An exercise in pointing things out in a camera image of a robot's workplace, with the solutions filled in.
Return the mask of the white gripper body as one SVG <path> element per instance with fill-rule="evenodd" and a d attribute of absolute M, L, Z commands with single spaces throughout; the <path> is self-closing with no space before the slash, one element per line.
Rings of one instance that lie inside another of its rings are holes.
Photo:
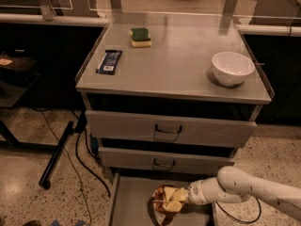
<path fill-rule="evenodd" d="M 191 183 L 188 187 L 188 201 L 196 205 L 208 204 L 202 189 L 202 181 L 198 180 Z"/>

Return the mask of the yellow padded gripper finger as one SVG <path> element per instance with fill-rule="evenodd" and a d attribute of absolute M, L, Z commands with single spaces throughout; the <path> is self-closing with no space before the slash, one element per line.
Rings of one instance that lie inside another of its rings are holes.
<path fill-rule="evenodd" d="M 165 202 L 163 208 L 167 212 L 179 213 L 182 209 L 182 203 L 178 201 Z"/>
<path fill-rule="evenodd" d="M 166 201 L 178 201 L 178 202 L 184 202 L 188 197 L 188 191 L 181 187 L 172 187 L 172 186 L 166 186 L 164 188 Z"/>

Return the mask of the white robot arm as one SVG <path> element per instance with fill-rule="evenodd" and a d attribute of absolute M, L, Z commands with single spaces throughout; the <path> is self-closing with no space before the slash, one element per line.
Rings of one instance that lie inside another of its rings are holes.
<path fill-rule="evenodd" d="M 300 188 L 258 178 L 231 166 L 223 167 L 213 178 L 191 183 L 188 188 L 169 186 L 160 203 L 165 212 L 178 213 L 185 203 L 239 203 L 249 196 L 301 220 Z"/>

